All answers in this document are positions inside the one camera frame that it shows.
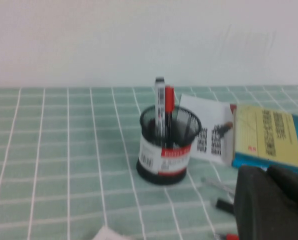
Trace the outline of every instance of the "pen holder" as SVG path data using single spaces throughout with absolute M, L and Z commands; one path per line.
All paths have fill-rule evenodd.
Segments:
M 153 105 L 142 112 L 140 124 L 140 151 L 136 165 L 139 175 L 157 185 L 180 182 L 187 173 L 191 145 L 202 128 L 199 118 L 191 111 L 175 106 L 170 134 L 161 137 L 156 134 Z

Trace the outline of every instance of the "marker cap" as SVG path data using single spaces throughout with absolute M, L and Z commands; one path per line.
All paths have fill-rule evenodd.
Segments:
M 165 87 L 165 112 L 172 113 L 175 109 L 175 90 L 172 86 Z

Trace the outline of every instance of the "white marker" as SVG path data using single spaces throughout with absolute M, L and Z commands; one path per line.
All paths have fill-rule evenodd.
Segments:
M 155 79 L 154 91 L 155 91 L 155 129 L 156 135 L 159 137 L 165 137 L 166 129 L 166 116 L 165 116 L 165 80 L 163 77 L 157 77 Z

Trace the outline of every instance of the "yellow book cover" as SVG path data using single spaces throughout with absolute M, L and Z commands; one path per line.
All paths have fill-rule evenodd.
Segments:
M 277 164 L 298 172 L 298 116 L 238 105 L 234 121 L 233 166 Z

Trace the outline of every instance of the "green tablecloth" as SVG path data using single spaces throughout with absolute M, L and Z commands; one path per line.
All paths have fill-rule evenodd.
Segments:
M 298 114 L 298 86 L 176 87 L 201 98 Z M 152 87 L 0 88 L 0 240 L 89 240 L 102 225 L 144 240 L 211 240 L 236 232 L 202 185 L 235 185 L 237 170 L 191 159 L 179 184 L 136 171 L 140 112 Z

